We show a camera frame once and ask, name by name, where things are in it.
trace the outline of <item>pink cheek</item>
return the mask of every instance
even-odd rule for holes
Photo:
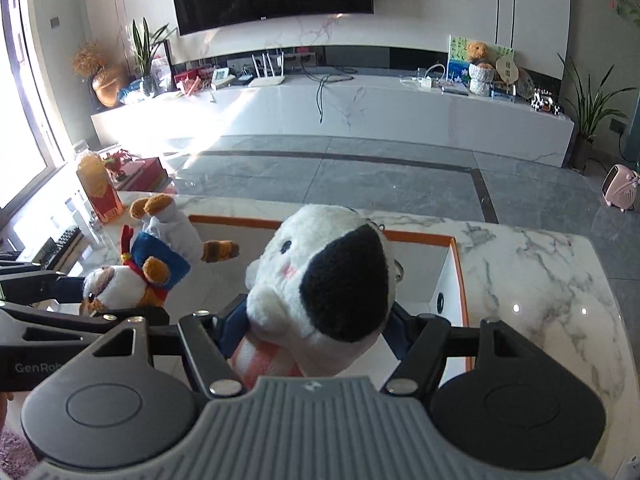
[[[293,266],[285,267],[282,269],[282,276],[288,280],[291,276],[296,273],[296,269]]]

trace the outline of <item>clear plastic container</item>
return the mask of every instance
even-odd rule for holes
[[[78,142],[74,149],[76,151],[76,175],[98,219],[106,224],[124,212],[122,201],[116,190],[113,189],[100,155],[89,150],[89,146],[84,140]]]

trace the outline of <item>red and white striped fabric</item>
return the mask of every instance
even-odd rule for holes
[[[302,372],[284,348],[259,340],[248,333],[229,360],[244,387],[250,390],[261,375],[302,377]]]

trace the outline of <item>black patch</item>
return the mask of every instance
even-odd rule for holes
[[[353,343],[380,327],[388,309],[388,268],[375,229],[363,225],[316,254],[300,284],[311,323]]]

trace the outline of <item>pink rug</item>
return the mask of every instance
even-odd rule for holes
[[[5,426],[0,434],[0,470],[12,480],[19,480],[37,465],[27,441]]]

